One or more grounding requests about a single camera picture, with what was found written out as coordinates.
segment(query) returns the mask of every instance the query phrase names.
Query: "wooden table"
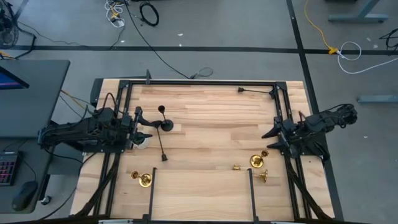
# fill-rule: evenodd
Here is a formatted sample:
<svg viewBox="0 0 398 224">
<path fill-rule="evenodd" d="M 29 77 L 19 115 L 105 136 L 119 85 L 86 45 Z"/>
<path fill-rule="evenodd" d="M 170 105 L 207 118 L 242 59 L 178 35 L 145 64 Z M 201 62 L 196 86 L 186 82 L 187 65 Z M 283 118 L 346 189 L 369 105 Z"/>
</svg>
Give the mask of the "wooden table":
<svg viewBox="0 0 398 224">
<path fill-rule="evenodd" d="M 108 92 L 116 96 L 118 84 L 117 79 L 104 80 L 98 106 L 103 104 Z M 310 114 L 305 89 L 302 82 L 286 84 L 292 115 L 294 121 L 298 121 L 299 111 Z M 245 88 L 266 92 L 272 90 L 268 86 Z M 131 178 L 132 171 L 152 173 L 153 167 L 156 167 L 158 170 L 192 170 L 194 173 L 196 170 L 231 170 L 233 164 L 241 165 L 242 170 L 252 168 L 249 158 L 260 154 L 266 145 L 277 140 L 261 139 L 273 127 L 273 117 L 277 116 L 275 103 L 268 94 L 238 93 L 237 89 L 238 86 L 218 85 L 133 86 L 130 114 L 134 114 L 136 106 L 141 106 L 146 120 L 162 119 L 157 107 L 164 105 L 166 118 L 174 122 L 170 132 L 160 129 L 164 151 L 169 160 L 161 161 L 156 130 L 152 127 L 139 127 L 141 131 L 154 136 L 150 138 L 146 149 L 133 149 L 121 156 L 112 218 L 142 218 L 143 214 L 149 213 L 150 187 L 141 187 L 137 180 Z M 114 107 L 111 100 L 107 101 L 106 106 Z M 284 105 L 282 109 L 286 118 Z M 267 169 L 269 174 L 266 183 L 253 178 L 257 216 L 259 220 L 293 220 L 284 158 L 278 150 L 268 151 L 264 166 L 260 169 L 252 168 L 254 173 Z M 79 211 L 97 188 L 102 162 L 103 154 L 97 154 L 82 168 L 71 213 Z M 334 217 L 321 160 L 317 156 L 302 156 L 302 164 L 308 191 L 324 212 Z M 301 195 L 297 189 L 296 192 L 300 216 L 304 217 Z M 104 193 L 101 204 L 102 212 L 106 195 L 107 192 Z M 179 217 L 178 211 L 175 211 L 173 217 L 176 220 L 184 219 L 183 215 Z M 235 220 L 235 217 L 231 215 L 230 220 Z"/>
</svg>

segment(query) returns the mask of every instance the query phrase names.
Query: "white cable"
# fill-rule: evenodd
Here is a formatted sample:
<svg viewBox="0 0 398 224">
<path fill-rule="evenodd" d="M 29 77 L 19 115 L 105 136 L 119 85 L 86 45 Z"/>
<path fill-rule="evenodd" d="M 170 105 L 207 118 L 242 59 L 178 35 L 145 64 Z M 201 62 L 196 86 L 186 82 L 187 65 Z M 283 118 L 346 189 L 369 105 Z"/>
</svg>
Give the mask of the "white cable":
<svg viewBox="0 0 398 224">
<path fill-rule="evenodd" d="M 359 55 L 358 55 L 358 57 L 356 57 L 356 58 L 348 58 L 348 57 L 345 57 L 345 56 L 343 55 L 343 47 L 344 47 L 346 44 L 353 44 L 353 45 L 356 45 L 356 46 L 358 47 L 358 49 L 359 49 Z M 345 69 L 343 69 L 343 67 L 341 66 L 341 64 L 340 64 L 340 58 L 343 58 L 343 59 L 345 59 L 345 60 L 349 60 L 349 61 L 352 61 L 352 62 L 358 60 L 358 59 L 361 57 L 361 54 L 362 54 L 362 49 L 361 49 L 361 47 L 360 47 L 356 42 L 348 41 L 348 42 L 343 43 L 343 45 L 340 47 L 340 51 L 339 51 L 339 50 L 337 51 L 337 54 L 338 54 L 338 56 L 337 56 L 337 62 L 338 62 L 338 65 L 340 66 L 340 68 L 342 69 L 342 71 L 344 71 L 344 72 L 347 73 L 347 74 L 352 74 L 352 75 L 353 75 L 353 74 L 363 73 L 363 72 L 366 72 L 366 71 L 368 71 L 368 70 L 370 70 L 370 69 L 377 68 L 377 67 L 379 67 L 379 66 L 381 66 L 381 65 L 387 65 L 387 64 L 390 63 L 390 62 L 393 62 L 393 61 L 395 61 L 395 60 L 398 60 L 398 58 L 395 58 L 395 59 L 392 59 L 392 60 L 390 60 L 390 61 L 388 61 L 388 62 L 384 62 L 384 63 L 381 63 L 381 64 L 378 64 L 378 65 L 369 67 L 369 68 L 367 68 L 367 69 L 364 69 L 364 70 L 361 70 L 361 71 L 358 71 L 358 72 L 347 72 L 347 71 L 346 71 Z"/>
<path fill-rule="evenodd" d="M 119 24 L 119 26 L 117 26 L 117 25 L 116 25 L 115 23 L 113 23 L 113 22 L 111 21 L 111 19 L 109 18 L 109 12 L 113 13 L 113 12 L 112 12 L 112 9 L 113 9 L 115 12 L 121 14 L 121 13 L 123 13 L 122 6 L 124 6 L 124 4 L 117 4 L 117 3 L 116 3 L 115 5 L 112 6 L 112 5 L 109 3 L 109 0 L 106 0 L 105 5 L 104 5 L 104 8 L 106 9 L 106 18 L 107 18 L 107 20 L 112 24 L 112 26 L 114 26 L 114 27 L 116 27 L 116 28 L 122 28 L 122 27 L 124 27 L 124 25 L 125 25 L 124 19 L 118 18 L 118 20 L 121 21 L 122 23 Z"/>
</svg>

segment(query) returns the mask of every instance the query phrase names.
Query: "keyboard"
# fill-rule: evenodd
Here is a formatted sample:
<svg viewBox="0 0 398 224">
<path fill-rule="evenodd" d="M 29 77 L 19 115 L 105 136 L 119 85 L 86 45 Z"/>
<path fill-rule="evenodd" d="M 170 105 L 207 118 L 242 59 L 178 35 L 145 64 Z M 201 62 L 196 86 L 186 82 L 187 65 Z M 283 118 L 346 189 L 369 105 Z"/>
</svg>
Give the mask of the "keyboard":
<svg viewBox="0 0 398 224">
<path fill-rule="evenodd" d="M 18 162 L 18 152 L 0 152 L 0 186 L 12 186 Z"/>
</svg>

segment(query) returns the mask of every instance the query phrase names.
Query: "small brass object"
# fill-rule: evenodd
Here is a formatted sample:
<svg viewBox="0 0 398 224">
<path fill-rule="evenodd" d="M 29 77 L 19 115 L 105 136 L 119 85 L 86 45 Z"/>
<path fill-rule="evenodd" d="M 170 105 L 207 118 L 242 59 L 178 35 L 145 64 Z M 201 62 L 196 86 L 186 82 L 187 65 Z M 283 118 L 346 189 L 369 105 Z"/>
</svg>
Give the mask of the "small brass object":
<svg viewBox="0 0 398 224">
<path fill-rule="evenodd" d="M 139 178 L 139 185 L 142 187 L 149 187 L 152 184 L 152 175 L 148 173 L 139 175 L 137 171 L 134 171 L 131 173 L 131 178 Z"/>
<path fill-rule="evenodd" d="M 253 174 L 253 175 L 260 177 L 262 180 L 264 180 L 264 183 L 266 183 L 268 178 L 268 170 L 266 169 L 266 171 L 264 171 L 261 174 Z"/>
<path fill-rule="evenodd" d="M 261 152 L 261 156 L 259 155 L 253 155 L 250 158 L 250 164 L 254 167 L 254 168 L 260 168 L 262 167 L 262 165 L 264 165 L 264 160 L 262 159 L 263 157 L 268 156 L 268 151 L 267 150 L 263 150 Z"/>
<path fill-rule="evenodd" d="M 234 164 L 234 167 L 232 168 L 232 170 L 241 170 L 241 166 Z"/>
</svg>

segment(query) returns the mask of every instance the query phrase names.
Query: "computer monitor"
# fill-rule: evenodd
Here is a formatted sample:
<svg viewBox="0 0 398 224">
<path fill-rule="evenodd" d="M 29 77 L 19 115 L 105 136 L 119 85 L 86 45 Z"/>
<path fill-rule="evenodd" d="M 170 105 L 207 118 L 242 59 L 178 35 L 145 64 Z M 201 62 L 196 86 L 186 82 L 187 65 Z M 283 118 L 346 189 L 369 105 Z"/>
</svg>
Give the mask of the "computer monitor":
<svg viewBox="0 0 398 224">
<path fill-rule="evenodd" d="M 0 90 L 28 88 L 29 84 L 0 67 Z"/>
</svg>

